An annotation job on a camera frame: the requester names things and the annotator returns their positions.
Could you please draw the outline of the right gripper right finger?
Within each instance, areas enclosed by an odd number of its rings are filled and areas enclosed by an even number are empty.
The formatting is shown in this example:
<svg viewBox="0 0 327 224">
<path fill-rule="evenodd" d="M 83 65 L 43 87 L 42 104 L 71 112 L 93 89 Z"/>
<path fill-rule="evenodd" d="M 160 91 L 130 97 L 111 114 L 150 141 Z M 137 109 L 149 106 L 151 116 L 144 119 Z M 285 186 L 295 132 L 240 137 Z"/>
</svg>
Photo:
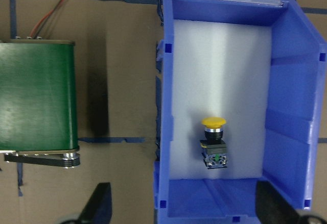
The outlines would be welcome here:
<svg viewBox="0 0 327 224">
<path fill-rule="evenodd" d="M 299 223 L 299 214 L 268 181 L 257 181 L 255 213 L 260 223 Z"/>
</svg>

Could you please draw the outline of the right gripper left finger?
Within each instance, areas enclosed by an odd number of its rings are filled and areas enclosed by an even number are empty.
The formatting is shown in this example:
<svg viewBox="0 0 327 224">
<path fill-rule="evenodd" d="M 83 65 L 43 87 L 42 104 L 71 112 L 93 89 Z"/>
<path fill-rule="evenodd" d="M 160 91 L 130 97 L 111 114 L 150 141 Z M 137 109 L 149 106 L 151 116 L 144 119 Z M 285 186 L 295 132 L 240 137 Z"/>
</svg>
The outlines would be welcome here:
<svg viewBox="0 0 327 224">
<path fill-rule="evenodd" d="M 99 183 L 79 215 L 77 223 L 110 223 L 111 218 L 111 184 Z"/>
</svg>

